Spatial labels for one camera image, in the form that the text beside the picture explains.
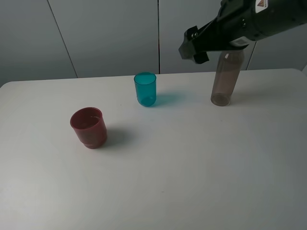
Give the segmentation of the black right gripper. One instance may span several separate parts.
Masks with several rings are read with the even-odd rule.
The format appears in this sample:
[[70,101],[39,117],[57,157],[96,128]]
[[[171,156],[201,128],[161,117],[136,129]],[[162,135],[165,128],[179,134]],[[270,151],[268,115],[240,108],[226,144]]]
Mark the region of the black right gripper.
[[216,19],[189,28],[178,50],[183,60],[203,64],[208,52],[244,49],[306,23],[305,0],[223,0]]

